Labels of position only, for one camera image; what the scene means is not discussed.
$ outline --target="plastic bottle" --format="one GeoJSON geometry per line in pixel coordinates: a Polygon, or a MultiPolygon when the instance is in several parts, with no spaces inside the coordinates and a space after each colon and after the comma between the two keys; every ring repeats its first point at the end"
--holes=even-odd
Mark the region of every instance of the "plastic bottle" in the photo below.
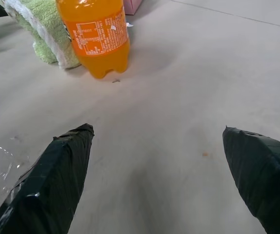
{"type": "Polygon", "coordinates": [[[127,69],[129,38],[123,0],[56,0],[75,54],[95,78],[127,69]]]}

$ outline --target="pink box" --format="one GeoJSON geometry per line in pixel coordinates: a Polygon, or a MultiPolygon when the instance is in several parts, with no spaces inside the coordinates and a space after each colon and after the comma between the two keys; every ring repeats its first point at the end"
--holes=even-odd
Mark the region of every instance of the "pink box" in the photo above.
{"type": "Polygon", "coordinates": [[[134,15],[142,0],[124,0],[126,15],[134,15]]]}

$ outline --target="green towel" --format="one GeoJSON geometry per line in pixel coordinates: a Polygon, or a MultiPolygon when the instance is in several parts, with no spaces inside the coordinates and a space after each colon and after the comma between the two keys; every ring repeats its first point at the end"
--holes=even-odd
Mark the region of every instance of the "green towel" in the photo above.
{"type": "Polygon", "coordinates": [[[5,0],[8,14],[30,31],[36,55],[60,68],[79,66],[71,41],[58,14],[55,0],[5,0]]]}

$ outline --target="gray floor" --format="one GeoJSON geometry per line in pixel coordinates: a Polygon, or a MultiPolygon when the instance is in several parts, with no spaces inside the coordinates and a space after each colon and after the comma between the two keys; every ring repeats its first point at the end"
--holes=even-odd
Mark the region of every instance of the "gray floor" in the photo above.
{"type": "Polygon", "coordinates": [[[144,0],[128,21],[129,68],[100,82],[42,63],[29,34],[0,19],[0,147],[21,165],[7,183],[52,136],[88,122],[96,136],[69,233],[265,234],[221,135],[227,124],[280,140],[280,1],[144,0]]]}

